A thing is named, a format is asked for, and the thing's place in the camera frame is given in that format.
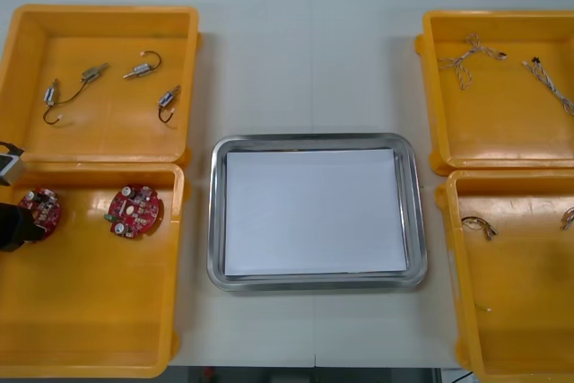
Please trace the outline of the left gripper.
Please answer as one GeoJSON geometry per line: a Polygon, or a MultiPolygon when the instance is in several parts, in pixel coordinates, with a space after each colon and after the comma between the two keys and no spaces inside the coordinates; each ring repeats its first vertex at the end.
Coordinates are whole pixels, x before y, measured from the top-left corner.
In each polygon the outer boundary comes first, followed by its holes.
{"type": "Polygon", "coordinates": [[[43,240],[46,231],[35,222],[31,210],[1,203],[1,250],[13,252],[23,243],[43,240]]]}

